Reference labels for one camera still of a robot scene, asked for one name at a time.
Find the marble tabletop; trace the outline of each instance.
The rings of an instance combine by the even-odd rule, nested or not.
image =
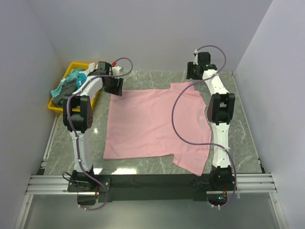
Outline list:
[[[168,89],[170,83],[186,82],[186,71],[134,71],[124,78],[123,89]],[[234,116],[229,129],[229,152],[231,153],[237,173],[261,173],[260,161],[253,143],[250,129],[244,114],[232,72],[220,73],[226,89],[235,94]],[[211,94],[206,84],[195,86],[205,103],[210,102]],[[110,94],[101,92],[93,111],[93,125],[90,129],[90,153],[95,174],[185,174],[187,170],[173,163],[173,155],[162,157],[104,160],[106,127]],[[54,138],[49,151],[45,175],[61,175],[72,172],[74,154],[72,140],[63,125],[62,115],[58,117],[54,129]],[[211,171],[213,147],[205,164],[203,173]]]

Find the gray cloth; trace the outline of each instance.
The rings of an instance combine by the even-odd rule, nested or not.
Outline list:
[[[58,107],[62,107],[63,97],[68,94],[71,95],[77,89],[76,79],[73,79],[69,82],[66,82],[62,85],[61,92],[58,96],[53,98],[52,103],[54,103]]]

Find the pink cloth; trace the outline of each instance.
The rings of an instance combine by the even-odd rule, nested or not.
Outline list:
[[[174,155],[173,162],[200,176],[209,146],[192,146],[173,131],[171,113],[179,93],[191,82],[172,83],[170,89],[123,91],[111,95],[104,159]],[[190,87],[179,99],[174,113],[178,133],[195,143],[211,141],[205,119],[205,103]]]

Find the white wall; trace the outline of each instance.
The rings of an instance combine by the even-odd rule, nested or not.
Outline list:
[[[0,1],[0,30],[0,228],[10,229],[44,154],[63,67],[26,1]]]
[[[231,71],[272,0],[28,2],[64,67],[127,56],[136,70],[185,70],[196,48],[215,44],[226,52]],[[212,57],[217,66],[223,64],[219,52],[213,50]]]
[[[236,71],[263,166],[292,229],[305,227],[305,1],[274,0]]]

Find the yellow basket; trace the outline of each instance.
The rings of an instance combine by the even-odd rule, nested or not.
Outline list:
[[[66,73],[65,73],[65,75],[64,75],[63,77],[66,78],[66,77],[67,77],[67,74],[70,74],[71,71],[72,71],[72,69],[82,68],[82,69],[86,70],[86,69],[88,69],[88,67],[89,67],[89,64],[88,64],[88,63],[72,62],[72,63],[70,63],[70,65],[69,65],[69,67],[68,67],[68,69],[67,69],[67,71],[66,71]],[[98,91],[98,92],[95,94],[95,97],[91,100],[91,107],[92,107],[92,109],[93,109],[93,107],[94,107],[94,104],[95,104],[95,101],[96,101],[96,97],[97,97],[97,95],[99,94],[99,92],[100,92],[100,91]],[[55,106],[55,105],[52,103],[52,100],[53,100],[53,98],[49,101],[48,108],[49,108],[50,110],[55,111],[55,112],[62,113],[62,112],[63,112],[63,109],[60,108],[60,107]],[[79,108],[73,108],[73,111],[78,111],[78,112],[79,112],[80,109],[79,109]]]

